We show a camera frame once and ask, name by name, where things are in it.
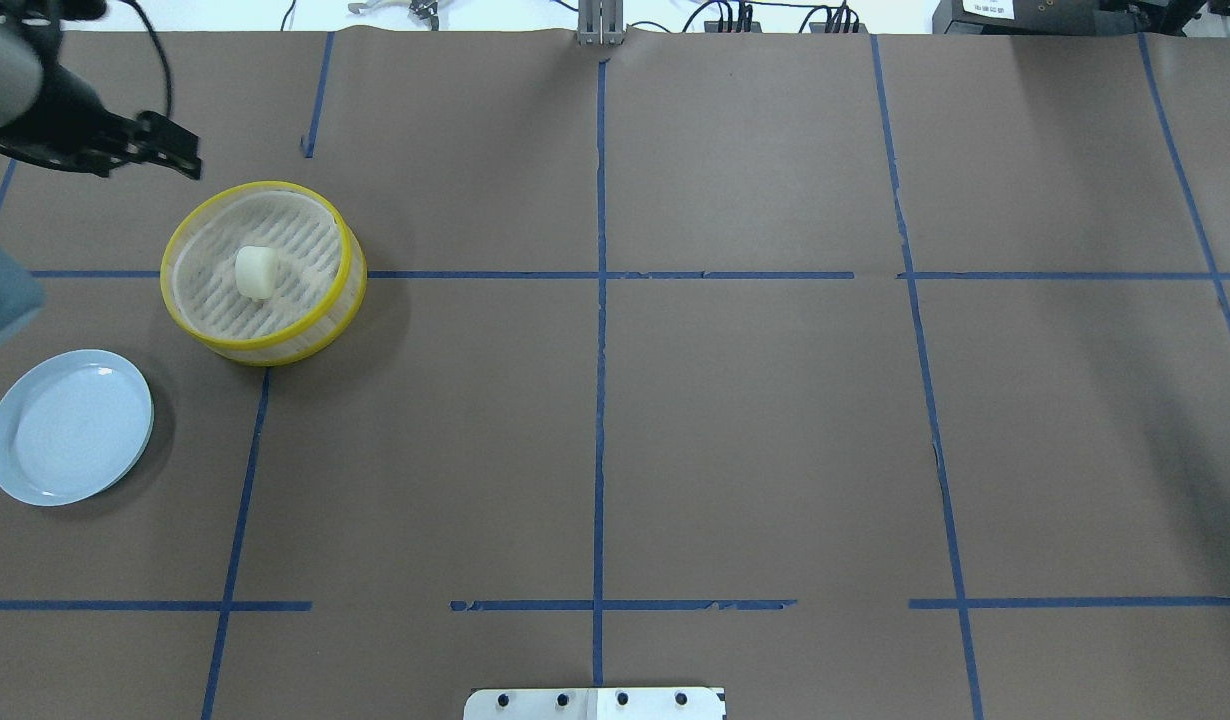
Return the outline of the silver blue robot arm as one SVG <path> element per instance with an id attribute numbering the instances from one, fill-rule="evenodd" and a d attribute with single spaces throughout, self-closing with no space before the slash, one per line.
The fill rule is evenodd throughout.
<path id="1" fill-rule="evenodd" d="M 68 23 L 105 18 L 105 1 L 0 1 L 0 156 L 71 176 L 108 178 L 153 165 L 198 181 L 200 140 L 173 119 L 173 71 L 153 18 L 130 2 L 161 65 L 164 110 L 121 117 L 62 64 Z"/>

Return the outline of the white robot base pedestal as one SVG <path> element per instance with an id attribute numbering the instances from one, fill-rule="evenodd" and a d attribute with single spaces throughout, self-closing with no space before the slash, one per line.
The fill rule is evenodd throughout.
<path id="1" fill-rule="evenodd" d="M 724 689 L 702 686 L 510 688 L 470 693 L 464 719 L 726 719 Z"/>

